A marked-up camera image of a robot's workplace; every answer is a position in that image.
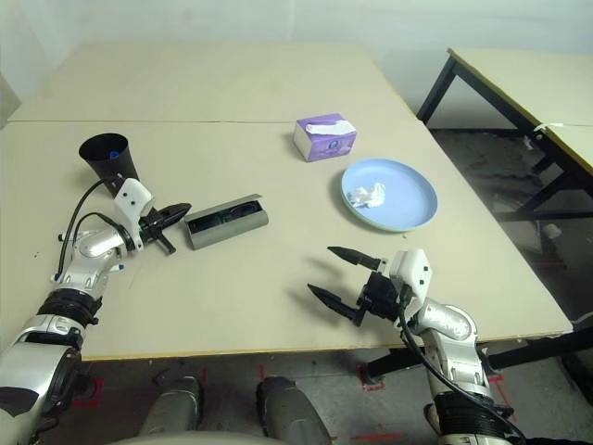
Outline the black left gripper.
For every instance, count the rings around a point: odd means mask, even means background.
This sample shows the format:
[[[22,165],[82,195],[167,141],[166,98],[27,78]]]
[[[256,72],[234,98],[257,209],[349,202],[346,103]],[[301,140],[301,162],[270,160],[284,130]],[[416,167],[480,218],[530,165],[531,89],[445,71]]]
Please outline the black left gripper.
[[[152,208],[150,215],[139,220],[139,233],[143,241],[158,241],[168,254],[174,254],[176,247],[161,231],[161,227],[170,227],[182,219],[191,209],[189,203],[169,205],[163,209]]]

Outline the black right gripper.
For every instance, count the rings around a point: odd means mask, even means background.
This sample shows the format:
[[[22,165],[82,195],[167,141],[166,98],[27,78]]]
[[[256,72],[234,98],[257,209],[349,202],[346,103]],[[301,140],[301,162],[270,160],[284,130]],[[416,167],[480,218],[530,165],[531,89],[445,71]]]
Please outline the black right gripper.
[[[328,247],[327,249],[340,259],[353,265],[360,265],[372,272],[360,291],[358,308],[347,306],[337,295],[326,289],[308,284],[313,295],[327,308],[347,318],[355,326],[361,325],[366,312],[389,321],[396,321],[397,291],[391,280],[381,274],[385,270],[387,259],[374,258],[352,248]]]

